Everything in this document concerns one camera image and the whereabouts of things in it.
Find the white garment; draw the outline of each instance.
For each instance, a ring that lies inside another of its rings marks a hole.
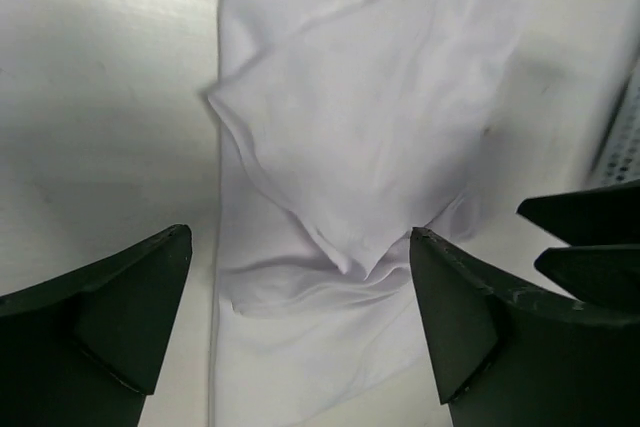
[[[299,422],[425,352],[406,233],[473,230],[528,1],[222,0],[216,427]]]

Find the perforated metal panel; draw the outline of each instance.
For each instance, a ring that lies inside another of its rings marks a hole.
[[[591,179],[593,186],[640,180],[640,62],[629,82]]]

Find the wrinkled cloth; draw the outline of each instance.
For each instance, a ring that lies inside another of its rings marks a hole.
[[[407,233],[472,235],[529,3],[222,0],[217,427],[295,424],[424,355]]]

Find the fabric fold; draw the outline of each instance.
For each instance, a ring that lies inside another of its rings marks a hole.
[[[426,354],[406,233],[473,235],[528,4],[221,1],[216,427],[295,425]]]

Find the black plastic part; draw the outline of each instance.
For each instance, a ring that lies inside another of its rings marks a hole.
[[[518,213],[569,245],[640,243],[640,181],[525,200]]]
[[[640,315],[541,289],[427,229],[411,269],[455,427],[638,423]]]
[[[584,302],[640,314],[640,245],[549,249],[535,266]]]
[[[190,261],[191,231],[174,226],[0,297],[0,426],[138,425]]]

